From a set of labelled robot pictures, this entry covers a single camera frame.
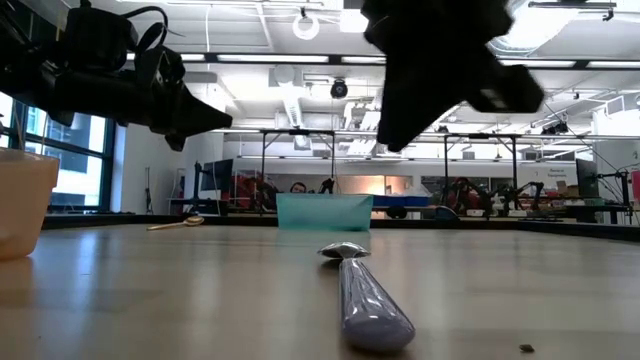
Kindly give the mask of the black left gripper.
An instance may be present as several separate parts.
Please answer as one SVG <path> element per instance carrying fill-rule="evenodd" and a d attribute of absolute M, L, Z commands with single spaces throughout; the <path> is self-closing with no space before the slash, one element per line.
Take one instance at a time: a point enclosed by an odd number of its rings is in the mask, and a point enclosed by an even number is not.
<path fill-rule="evenodd" d="M 145 125 L 166 135 L 173 151 L 182 151 L 187 138 L 232 122 L 229 114 L 195 97 L 183 84 L 184 74 L 181 56 L 166 47 L 139 54 L 132 70 L 67 70 L 55 79 L 47 111 L 63 123 L 84 113 Z M 179 116 L 187 120 L 179 122 Z"/>

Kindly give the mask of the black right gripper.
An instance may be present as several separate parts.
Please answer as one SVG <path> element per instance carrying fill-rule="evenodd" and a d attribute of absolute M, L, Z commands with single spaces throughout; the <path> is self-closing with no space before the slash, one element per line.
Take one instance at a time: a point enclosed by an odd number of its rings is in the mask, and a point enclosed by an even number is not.
<path fill-rule="evenodd" d="M 527 67 L 505 65 L 489 49 L 509 34 L 369 29 L 367 40 L 386 57 L 377 141 L 403 150 L 461 102 L 477 111 L 538 110 L 544 91 Z"/>

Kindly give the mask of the red machine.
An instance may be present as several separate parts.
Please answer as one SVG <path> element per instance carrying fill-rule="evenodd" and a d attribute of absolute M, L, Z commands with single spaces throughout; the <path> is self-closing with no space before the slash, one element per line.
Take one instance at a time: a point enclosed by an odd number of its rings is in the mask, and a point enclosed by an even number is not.
<path fill-rule="evenodd" d="M 252 212 L 272 212 L 277 210 L 279 190 L 262 176 L 239 173 L 232 177 L 229 202 L 238 209 Z"/>
<path fill-rule="evenodd" d="M 480 209 L 481 197 L 475 185 L 466 177 L 458 177 L 449 186 L 447 206 L 456 213 Z"/>

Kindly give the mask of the blue storage bins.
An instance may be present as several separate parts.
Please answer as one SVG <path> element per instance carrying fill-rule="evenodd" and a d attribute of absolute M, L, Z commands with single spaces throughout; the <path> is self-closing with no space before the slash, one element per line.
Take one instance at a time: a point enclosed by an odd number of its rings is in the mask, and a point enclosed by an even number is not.
<path fill-rule="evenodd" d="M 428 196 L 391 196 L 375 195 L 373 197 L 374 207 L 427 207 L 431 203 Z"/>

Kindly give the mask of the gold spoon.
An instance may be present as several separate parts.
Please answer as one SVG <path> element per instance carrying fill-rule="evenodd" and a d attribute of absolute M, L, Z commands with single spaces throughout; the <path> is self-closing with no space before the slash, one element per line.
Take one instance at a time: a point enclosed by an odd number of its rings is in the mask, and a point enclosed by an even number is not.
<path fill-rule="evenodd" d="M 193 226 L 202 225 L 203 223 L 204 223 L 203 217 L 190 216 L 181 222 L 150 226 L 147 228 L 147 231 L 168 230 L 168 229 L 181 228 L 181 227 L 193 227 Z"/>

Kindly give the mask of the large window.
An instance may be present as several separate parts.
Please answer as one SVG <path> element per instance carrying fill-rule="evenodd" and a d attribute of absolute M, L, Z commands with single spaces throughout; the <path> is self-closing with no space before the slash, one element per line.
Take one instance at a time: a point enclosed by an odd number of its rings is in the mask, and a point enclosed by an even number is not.
<path fill-rule="evenodd" d="M 59 161 L 51 213 L 87 213 L 110 208 L 115 123 L 77 113 L 70 126 L 45 111 L 0 92 L 0 147 L 20 149 Z"/>

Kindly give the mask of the green translucent plastic bin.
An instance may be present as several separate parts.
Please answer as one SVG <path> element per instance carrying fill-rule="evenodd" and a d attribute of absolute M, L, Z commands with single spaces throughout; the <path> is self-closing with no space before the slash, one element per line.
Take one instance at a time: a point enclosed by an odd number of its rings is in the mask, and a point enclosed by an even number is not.
<path fill-rule="evenodd" d="M 276 197 L 281 229 L 368 231 L 372 195 L 281 193 Z"/>

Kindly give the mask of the orange translucent plastic bin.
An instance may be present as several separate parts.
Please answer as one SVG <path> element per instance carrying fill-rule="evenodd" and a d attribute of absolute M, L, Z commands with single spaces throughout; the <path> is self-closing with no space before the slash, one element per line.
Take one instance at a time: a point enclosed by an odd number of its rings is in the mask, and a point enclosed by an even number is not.
<path fill-rule="evenodd" d="M 34 251 L 58 171 L 57 158 L 0 148 L 0 261 Z"/>

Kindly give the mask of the black frame stand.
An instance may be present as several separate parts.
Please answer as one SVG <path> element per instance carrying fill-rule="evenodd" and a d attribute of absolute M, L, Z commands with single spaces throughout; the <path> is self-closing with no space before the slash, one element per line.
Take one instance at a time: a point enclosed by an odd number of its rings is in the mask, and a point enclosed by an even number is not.
<path fill-rule="evenodd" d="M 331 175 L 328 181 L 324 182 L 321 185 L 320 192 L 333 194 L 335 189 L 335 167 L 336 167 L 336 156 L 335 156 L 335 147 L 336 147 L 336 132 L 333 130 L 310 130 L 310 129 L 302 129 L 302 128 L 291 128 L 291 129 L 262 129 L 260 130 L 262 134 L 262 147 L 261 147 L 261 181 L 265 179 L 265 161 L 266 161 L 266 150 L 269 148 L 271 143 L 267 142 L 267 136 L 270 134 L 275 134 L 273 140 L 276 140 L 281 135 L 286 134 L 290 136 L 306 136 L 312 137 L 316 136 L 320 140 L 322 140 L 327 148 L 331 152 Z"/>
<path fill-rule="evenodd" d="M 449 194 L 449 158 L 448 152 L 449 148 L 453 147 L 453 145 L 448 144 L 448 140 L 450 138 L 456 138 L 458 140 L 463 138 L 468 138 L 469 140 L 488 140 L 488 139 L 497 139 L 500 143 L 502 143 L 503 139 L 509 139 L 510 144 L 504 144 L 504 147 L 511 151 L 512 154 L 512 182 L 514 186 L 518 185 L 518 175 L 517 175 L 517 139 L 520 138 L 518 134 L 493 134 L 493 133 L 444 133 L 443 134 L 443 145 L 444 145 L 444 186 L 441 196 L 441 201 L 445 202 L 448 198 Z"/>

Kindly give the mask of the lavender-handled silver spoon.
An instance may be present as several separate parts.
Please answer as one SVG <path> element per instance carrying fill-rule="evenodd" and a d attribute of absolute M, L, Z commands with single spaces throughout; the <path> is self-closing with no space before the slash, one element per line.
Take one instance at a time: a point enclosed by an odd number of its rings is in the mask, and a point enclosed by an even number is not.
<path fill-rule="evenodd" d="M 318 253 L 340 262 L 340 326 L 350 346 L 397 353 L 414 340 L 415 326 L 363 262 L 369 250 L 352 242 L 336 242 Z"/>

